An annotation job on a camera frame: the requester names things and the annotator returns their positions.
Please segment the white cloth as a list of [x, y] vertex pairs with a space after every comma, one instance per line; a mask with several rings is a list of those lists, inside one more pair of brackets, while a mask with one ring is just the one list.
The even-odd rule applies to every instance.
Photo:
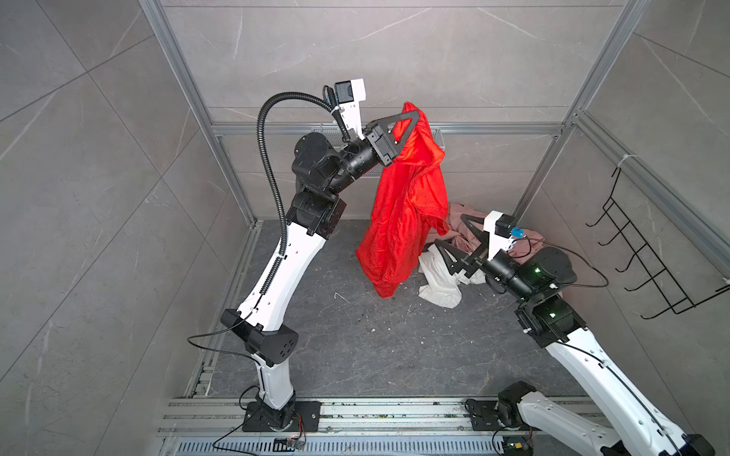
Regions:
[[454, 309], [462, 300], [462, 293], [459, 289], [464, 285], [481, 285], [486, 283], [485, 274], [476, 271], [471, 277], [467, 277], [464, 271], [451, 275], [447, 264], [435, 244], [421, 254], [418, 259], [418, 272], [422, 273], [427, 284], [419, 288], [419, 296], [427, 302], [445, 309]]

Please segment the red cloth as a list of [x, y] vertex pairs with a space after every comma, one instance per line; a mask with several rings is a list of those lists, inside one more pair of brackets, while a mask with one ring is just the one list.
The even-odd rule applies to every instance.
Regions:
[[381, 298], [390, 298], [418, 266], [432, 228], [448, 233], [449, 201], [441, 163], [445, 152], [434, 141], [425, 113], [401, 154], [381, 174], [371, 223], [355, 254]]

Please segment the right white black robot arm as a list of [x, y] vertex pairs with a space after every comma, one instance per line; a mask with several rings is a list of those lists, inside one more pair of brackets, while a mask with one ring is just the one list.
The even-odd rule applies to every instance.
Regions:
[[684, 431], [651, 403], [563, 300], [562, 290], [579, 284], [572, 250], [545, 242], [520, 263], [510, 252], [525, 235], [512, 216], [492, 211], [461, 220], [478, 244], [468, 253], [435, 241], [448, 273], [481, 272], [496, 294], [513, 296], [523, 332], [572, 375], [608, 422], [589, 420], [520, 381], [498, 394], [492, 415], [500, 431], [538, 429], [582, 455], [714, 454], [703, 435]]

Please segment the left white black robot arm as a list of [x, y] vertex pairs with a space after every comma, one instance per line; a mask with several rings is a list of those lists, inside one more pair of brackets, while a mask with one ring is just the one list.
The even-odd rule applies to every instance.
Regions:
[[289, 358], [298, 334], [283, 323], [289, 302], [340, 221], [346, 208], [340, 193], [371, 169], [391, 165], [419, 119], [419, 112], [412, 110], [372, 121], [340, 149], [318, 132], [304, 135], [295, 146], [297, 193], [284, 215], [277, 249], [254, 290], [238, 309], [227, 309], [221, 317], [257, 364], [260, 390], [255, 410], [274, 431], [287, 429], [296, 416]]

